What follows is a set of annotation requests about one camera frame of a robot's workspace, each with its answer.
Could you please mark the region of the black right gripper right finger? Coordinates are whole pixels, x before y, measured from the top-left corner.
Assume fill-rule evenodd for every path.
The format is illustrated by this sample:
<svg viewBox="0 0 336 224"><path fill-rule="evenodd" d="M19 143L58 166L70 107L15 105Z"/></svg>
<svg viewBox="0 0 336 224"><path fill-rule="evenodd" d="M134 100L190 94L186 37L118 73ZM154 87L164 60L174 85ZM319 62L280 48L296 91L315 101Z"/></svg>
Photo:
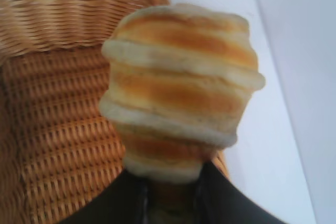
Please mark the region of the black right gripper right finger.
<svg viewBox="0 0 336 224"><path fill-rule="evenodd" d="M196 183L196 223L283 223L240 192L212 163L204 164Z"/></svg>

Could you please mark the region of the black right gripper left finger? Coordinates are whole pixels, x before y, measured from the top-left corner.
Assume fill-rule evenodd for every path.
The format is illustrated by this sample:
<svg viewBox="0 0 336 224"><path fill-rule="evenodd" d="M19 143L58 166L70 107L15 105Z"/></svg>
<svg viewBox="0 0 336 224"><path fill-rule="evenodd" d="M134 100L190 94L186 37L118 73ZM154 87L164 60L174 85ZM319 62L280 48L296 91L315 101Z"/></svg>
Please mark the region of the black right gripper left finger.
<svg viewBox="0 0 336 224"><path fill-rule="evenodd" d="M150 201L155 183L127 170L97 197L60 223L154 223Z"/></svg>

